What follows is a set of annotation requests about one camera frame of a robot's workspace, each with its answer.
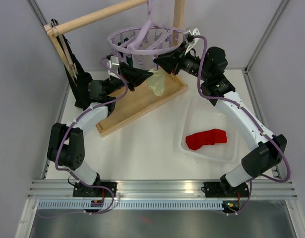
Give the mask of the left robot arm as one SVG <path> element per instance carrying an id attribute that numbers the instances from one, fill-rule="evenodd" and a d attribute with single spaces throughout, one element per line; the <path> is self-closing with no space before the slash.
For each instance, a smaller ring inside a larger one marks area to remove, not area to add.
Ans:
<path id="1" fill-rule="evenodd" d="M 85 161 L 84 136 L 114 111 L 118 98 L 110 96 L 111 93 L 122 88 L 133 91 L 152 75 L 150 70 L 120 63 L 117 72 L 111 72 L 105 80 L 82 81 L 82 88 L 90 99 L 89 106 L 74 121 L 52 126 L 47 158 L 54 162 L 57 170 L 69 172 L 78 179 L 74 196 L 96 197 L 107 193 L 100 175 Z"/>

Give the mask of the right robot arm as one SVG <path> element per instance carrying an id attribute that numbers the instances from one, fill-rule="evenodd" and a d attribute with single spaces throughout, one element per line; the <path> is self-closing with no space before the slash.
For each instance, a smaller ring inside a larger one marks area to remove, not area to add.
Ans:
<path id="1" fill-rule="evenodd" d="M 287 139 L 267 129 L 243 104 L 235 87 L 224 75 L 228 64 L 225 51 L 210 47 L 202 57 L 194 56 L 183 42 L 173 51 L 153 60 L 165 72 L 176 75 L 180 70 L 197 77 L 201 97 L 220 110 L 238 129 L 250 152 L 233 170 L 221 176 L 220 191 L 231 196 L 241 185 L 264 175 L 272 167 L 288 161 L 284 155 Z"/>

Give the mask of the red sock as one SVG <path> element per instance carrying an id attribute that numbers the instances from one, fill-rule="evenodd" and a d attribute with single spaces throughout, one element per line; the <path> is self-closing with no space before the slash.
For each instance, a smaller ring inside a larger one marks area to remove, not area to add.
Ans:
<path id="1" fill-rule="evenodd" d="M 205 145 L 215 145 L 217 143 L 227 143 L 227 135 L 224 130 L 211 129 L 197 132 L 185 137 L 185 142 L 189 149 L 198 150 Z"/>

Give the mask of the purple round clip hanger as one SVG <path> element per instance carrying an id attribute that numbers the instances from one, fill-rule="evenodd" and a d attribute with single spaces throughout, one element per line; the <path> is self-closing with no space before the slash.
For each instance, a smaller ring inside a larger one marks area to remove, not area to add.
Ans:
<path id="1" fill-rule="evenodd" d="M 107 41 L 111 47 L 112 55 L 118 57 L 119 62 L 127 63 L 126 56 L 132 56 L 133 63 L 145 67 L 146 63 L 144 61 L 146 59 L 154 59 L 176 47 L 172 43 L 173 31 L 179 33 L 182 42 L 184 34 L 182 28 L 158 24 L 152 20 L 152 1 L 149 0 L 147 3 L 147 21 L 143 26 L 116 31 L 107 38 Z"/>

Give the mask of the cream sock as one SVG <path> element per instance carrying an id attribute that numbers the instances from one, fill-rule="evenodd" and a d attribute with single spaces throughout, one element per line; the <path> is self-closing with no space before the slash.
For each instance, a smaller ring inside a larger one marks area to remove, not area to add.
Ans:
<path id="1" fill-rule="evenodd" d="M 153 73 L 153 75 L 146 80 L 148 88 L 156 96 L 162 96 L 165 92 L 165 71 L 158 68 L 158 70 L 151 69 L 149 72 Z"/>

